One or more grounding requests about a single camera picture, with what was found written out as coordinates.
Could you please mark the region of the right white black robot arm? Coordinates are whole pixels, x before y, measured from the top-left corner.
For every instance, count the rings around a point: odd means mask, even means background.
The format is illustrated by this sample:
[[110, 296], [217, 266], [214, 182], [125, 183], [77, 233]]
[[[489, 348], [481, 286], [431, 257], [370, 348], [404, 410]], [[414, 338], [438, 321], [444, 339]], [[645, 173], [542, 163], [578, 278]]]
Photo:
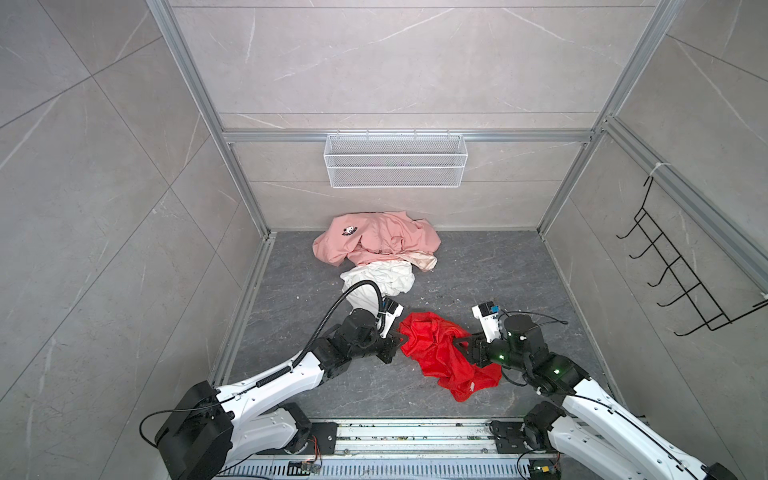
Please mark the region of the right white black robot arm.
[[639, 420], [570, 358], [552, 352], [532, 314], [476, 305], [479, 333], [453, 344], [472, 365], [520, 373], [544, 397], [523, 420], [533, 451], [562, 453], [603, 479], [732, 479], [720, 463], [705, 464]]

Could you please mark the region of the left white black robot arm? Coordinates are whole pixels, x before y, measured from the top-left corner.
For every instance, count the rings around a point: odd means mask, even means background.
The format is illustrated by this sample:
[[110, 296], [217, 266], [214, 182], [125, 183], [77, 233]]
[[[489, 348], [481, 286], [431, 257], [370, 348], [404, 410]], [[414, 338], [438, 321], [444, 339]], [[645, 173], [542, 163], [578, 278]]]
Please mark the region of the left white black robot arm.
[[392, 362], [400, 347], [390, 329], [403, 308], [387, 303], [382, 317], [353, 310], [315, 339], [306, 354], [237, 383], [190, 387], [152, 441], [172, 479], [212, 479], [265, 450], [301, 450], [311, 423], [292, 397], [346, 372], [358, 358]]

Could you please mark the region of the red cloth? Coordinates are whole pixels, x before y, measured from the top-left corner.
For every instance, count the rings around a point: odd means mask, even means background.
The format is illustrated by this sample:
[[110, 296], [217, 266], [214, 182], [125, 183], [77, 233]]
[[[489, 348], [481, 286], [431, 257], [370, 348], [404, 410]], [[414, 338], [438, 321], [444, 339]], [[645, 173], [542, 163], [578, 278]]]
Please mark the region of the red cloth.
[[399, 324], [398, 332], [407, 338], [401, 346], [403, 354], [419, 364], [424, 376], [436, 378], [455, 401], [464, 402], [480, 390], [499, 385], [499, 365], [470, 364], [454, 346], [455, 339], [469, 335], [459, 325], [432, 312], [415, 312]]

